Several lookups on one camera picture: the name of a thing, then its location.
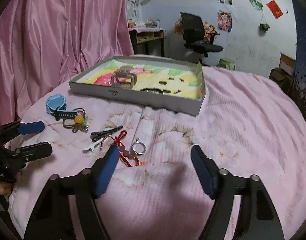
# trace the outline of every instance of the curtain fold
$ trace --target curtain fold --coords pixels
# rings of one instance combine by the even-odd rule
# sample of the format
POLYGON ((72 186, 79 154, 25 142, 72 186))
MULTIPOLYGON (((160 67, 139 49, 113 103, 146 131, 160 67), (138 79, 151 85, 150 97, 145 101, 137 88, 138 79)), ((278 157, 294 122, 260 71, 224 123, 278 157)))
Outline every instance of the curtain fold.
POLYGON ((132 54, 126 0, 11 0, 0 16, 0 125, 97 62, 132 54))

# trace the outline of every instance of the desk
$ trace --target desk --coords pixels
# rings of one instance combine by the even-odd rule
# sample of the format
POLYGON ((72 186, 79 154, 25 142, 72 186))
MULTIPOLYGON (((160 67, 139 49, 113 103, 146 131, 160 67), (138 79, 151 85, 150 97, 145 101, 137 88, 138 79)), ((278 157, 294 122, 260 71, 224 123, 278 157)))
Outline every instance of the desk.
POLYGON ((140 32, 138 33, 133 28, 129 30, 130 38, 134 50, 134 54, 138 54, 138 45, 144 44, 145 48, 145 54, 149 55, 149 42, 160 40, 160 53, 162 57, 165 57, 164 52, 164 31, 158 30, 158 31, 148 31, 148 32, 140 32))

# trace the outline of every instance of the watch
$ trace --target watch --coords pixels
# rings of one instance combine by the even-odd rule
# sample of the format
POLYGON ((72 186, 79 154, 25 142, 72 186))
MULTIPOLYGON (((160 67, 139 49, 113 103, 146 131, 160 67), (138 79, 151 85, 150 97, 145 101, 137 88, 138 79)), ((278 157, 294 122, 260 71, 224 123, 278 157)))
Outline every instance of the watch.
POLYGON ((74 119, 78 115, 77 111, 66 110, 66 99, 61 94, 49 96, 45 102, 47 113, 54 116, 57 121, 60 119, 74 119))

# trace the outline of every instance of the green plastic stool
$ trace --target green plastic stool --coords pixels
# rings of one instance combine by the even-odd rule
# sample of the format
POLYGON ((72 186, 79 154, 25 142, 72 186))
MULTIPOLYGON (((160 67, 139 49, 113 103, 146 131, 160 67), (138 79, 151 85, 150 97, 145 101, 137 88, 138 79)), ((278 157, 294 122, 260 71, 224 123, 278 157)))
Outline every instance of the green plastic stool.
POLYGON ((228 70, 235 70, 236 69, 235 63, 236 63, 235 60, 232 60, 226 57, 222 57, 218 62, 218 67, 223 67, 228 70))

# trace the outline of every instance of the red paper on wall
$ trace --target red paper on wall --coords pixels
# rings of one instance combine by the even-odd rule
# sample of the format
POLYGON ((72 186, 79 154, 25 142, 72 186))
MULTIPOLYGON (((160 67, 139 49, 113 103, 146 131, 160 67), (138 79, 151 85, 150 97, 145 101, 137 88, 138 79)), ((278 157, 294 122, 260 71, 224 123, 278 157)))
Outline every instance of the red paper on wall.
POLYGON ((275 2, 275 0, 270 1, 267 4, 267 6, 270 9, 270 11, 272 12, 272 14, 275 16, 276 19, 278 19, 279 17, 281 17, 283 15, 282 10, 279 8, 279 6, 275 2))

